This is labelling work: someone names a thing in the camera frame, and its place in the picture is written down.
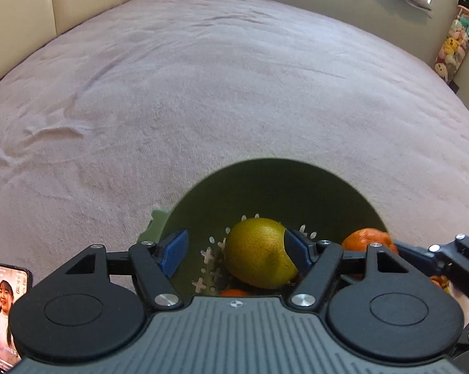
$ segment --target colander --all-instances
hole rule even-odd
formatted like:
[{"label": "colander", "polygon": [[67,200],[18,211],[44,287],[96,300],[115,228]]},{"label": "colander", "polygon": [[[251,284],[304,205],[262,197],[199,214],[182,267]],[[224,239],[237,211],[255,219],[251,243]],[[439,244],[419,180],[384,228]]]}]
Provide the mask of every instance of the colander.
[{"label": "colander", "polygon": [[339,177],[300,161],[263,158],[218,170],[188,191],[172,210],[153,210],[153,220],[138,242],[158,243],[178,229],[188,230],[188,254],[171,277],[187,303],[198,294],[243,288],[224,267],[224,245],[230,228],[251,217],[273,219],[315,241],[340,243],[366,227],[386,231],[368,201]]}]

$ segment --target bed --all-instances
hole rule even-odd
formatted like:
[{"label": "bed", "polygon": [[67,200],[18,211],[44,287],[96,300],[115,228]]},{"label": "bed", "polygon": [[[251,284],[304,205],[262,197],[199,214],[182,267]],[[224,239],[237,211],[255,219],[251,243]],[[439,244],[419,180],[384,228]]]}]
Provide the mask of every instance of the bed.
[{"label": "bed", "polygon": [[276,2],[132,0],[0,80],[0,261],[38,282],[126,249],[151,209],[256,157],[330,170],[395,239],[469,234],[469,112],[424,63]]}]

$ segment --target black hair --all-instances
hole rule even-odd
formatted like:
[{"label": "black hair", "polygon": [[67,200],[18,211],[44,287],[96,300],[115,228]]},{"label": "black hair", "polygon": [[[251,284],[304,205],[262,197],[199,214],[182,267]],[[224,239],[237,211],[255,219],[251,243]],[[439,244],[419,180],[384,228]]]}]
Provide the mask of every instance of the black hair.
[{"label": "black hair", "polygon": [[[11,299],[14,300],[14,292],[13,292],[13,288],[11,287],[11,285],[6,281],[6,280],[2,280],[0,282],[0,289],[2,287],[2,290],[6,290],[9,292],[9,294],[11,295]],[[12,346],[11,344],[11,329],[9,328],[9,319],[7,320],[7,329],[6,329],[6,339],[7,339],[7,345],[9,347]]]}]

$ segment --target colander handle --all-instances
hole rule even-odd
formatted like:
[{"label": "colander handle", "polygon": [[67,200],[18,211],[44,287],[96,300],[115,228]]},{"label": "colander handle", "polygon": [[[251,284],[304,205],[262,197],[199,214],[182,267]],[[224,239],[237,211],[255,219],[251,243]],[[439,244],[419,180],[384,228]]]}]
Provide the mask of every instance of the colander handle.
[{"label": "colander handle", "polygon": [[144,241],[158,243],[160,241],[165,224],[169,218],[169,211],[164,209],[154,209],[151,211],[151,217],[153,219],[148,224],[146,231],[139,235],[138,243]]}]

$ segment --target smartphone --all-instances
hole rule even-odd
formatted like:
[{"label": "smartphone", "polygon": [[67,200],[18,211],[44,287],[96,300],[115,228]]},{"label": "smartphone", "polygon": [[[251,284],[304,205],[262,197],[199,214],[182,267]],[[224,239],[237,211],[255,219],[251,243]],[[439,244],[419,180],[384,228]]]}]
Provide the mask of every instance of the smartphone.
[{"label": "smartphone", "polygon": [[31,286],[32,273],[27,269],[0,264],[0,374],[21,360],[9,330],[9,311]]}]

